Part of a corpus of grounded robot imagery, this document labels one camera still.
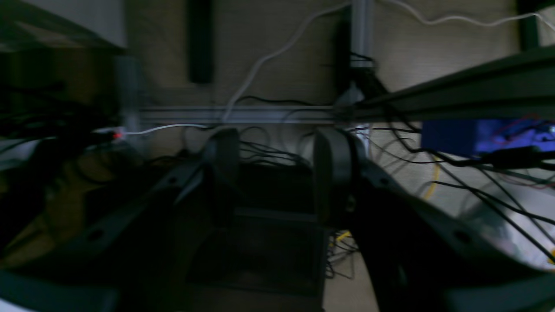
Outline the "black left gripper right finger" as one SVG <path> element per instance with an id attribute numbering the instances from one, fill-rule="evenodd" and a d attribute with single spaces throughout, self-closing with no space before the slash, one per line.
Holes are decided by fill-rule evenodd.
<path id="1" fill-rule="evenodd" d="M 319 223 L 355 239 L 381 312 L 554 308 L 553 273 L 520 263 L 409 194 L 347 131 L 316 130 L 313 189 Z"/>

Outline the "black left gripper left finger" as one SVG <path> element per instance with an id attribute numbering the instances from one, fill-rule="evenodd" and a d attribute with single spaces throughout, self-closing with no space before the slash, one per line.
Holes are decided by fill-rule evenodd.
<path id="1" fill-rule="evenodd" d="M 52 251 L 1 270 L 3 312 L 179 309 L 196 249 L 232 213 L 225 183 L 238 174 L 240 136 L 219 130 L 201 153 L 166 172 L 112 185 L 102 218 Z"/>

